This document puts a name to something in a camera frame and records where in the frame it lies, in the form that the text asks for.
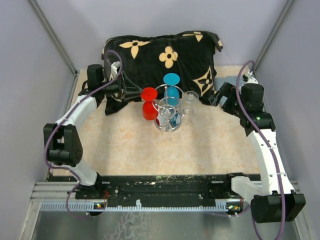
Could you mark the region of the red plastic wine glass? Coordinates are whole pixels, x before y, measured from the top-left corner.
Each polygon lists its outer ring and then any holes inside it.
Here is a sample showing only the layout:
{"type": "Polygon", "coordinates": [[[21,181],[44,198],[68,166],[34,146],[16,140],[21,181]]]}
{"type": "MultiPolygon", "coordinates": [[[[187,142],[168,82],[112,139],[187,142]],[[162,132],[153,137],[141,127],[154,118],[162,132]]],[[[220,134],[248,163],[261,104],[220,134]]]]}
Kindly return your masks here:
{"type": "Polygon", "coordinates": [[[142,106],[142,115],[148,121],[153,121],[158,116],[158,111],[154,107],[154,100],[157,98],[158,92],[153,87],[146,87],[140,94],[141,99],[144,101],[142,106]]]}

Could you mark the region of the clear wine glass front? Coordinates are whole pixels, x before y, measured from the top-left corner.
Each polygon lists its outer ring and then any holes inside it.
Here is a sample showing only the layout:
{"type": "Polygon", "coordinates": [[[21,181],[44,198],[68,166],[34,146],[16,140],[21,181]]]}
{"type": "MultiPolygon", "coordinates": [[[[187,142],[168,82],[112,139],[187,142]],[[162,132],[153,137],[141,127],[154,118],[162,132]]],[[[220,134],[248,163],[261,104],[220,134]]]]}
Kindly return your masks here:
{"type": "Polygon", "coordinates": [[[172,119],[176,114],[176,109],[170,104],[164,104],[159,109],[159,115],[165,119],[161,126],[161,130],[165,133],[172,131],[172,125],[170,124],[170,119],[172,119]]]}

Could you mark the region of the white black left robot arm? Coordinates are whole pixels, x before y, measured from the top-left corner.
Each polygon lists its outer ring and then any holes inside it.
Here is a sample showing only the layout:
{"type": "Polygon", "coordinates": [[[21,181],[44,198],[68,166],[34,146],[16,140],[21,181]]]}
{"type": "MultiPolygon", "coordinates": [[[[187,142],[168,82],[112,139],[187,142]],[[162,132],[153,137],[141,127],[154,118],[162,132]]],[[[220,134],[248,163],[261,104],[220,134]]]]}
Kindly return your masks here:
{"type": "Polygon", "coordinates": [[[103,195],[104,186],[99,174],[84,160],[78,131],[105,97],[124,103],[139,97],[143,90],[127,78],[119,61],[111,65],[108,80],[100,64],[89,65],[86,72],[87,81],[75,103],[59,120],[43,128],[44,160],[51,169],[69,171],[87,194],[97,199],[103,195]]]}

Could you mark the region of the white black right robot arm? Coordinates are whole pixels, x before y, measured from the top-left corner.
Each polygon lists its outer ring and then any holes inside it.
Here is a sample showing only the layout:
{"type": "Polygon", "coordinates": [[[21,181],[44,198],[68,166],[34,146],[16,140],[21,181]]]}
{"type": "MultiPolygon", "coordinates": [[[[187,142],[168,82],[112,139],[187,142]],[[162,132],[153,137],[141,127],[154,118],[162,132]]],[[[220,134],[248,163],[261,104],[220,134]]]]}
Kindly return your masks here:
{"type": "Polygon", "coordinates": [[[260,170],[261,185],[255,185],[244,173],[229,173],[223,192],[229,198],[241,196],[250,205],[257,223],[292,222],[306,205],[305,196],[297,193],[288,179],[276,141],[272,115],[264,111],[264,87],[245,83],[239,89],[225,82],[210,102],[240,119],[246,137],[254,148],[260,170]]]}

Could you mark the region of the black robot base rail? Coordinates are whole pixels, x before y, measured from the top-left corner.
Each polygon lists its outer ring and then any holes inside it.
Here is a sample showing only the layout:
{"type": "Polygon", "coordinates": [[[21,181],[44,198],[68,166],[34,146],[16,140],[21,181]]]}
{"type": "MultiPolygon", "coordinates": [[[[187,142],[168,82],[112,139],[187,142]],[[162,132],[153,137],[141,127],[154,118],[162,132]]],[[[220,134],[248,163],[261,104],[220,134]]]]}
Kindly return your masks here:
{"type": "Polygon", "coordinates": [[[99,176],[95,186],[79,186],[77,200],[97,200],[98,210],[117,207],[206,208],[218,200],[240,197],[231,190],[233,177],[259,181],[258,174],[233,172],[213,175],[119,175],[99,176]]]}

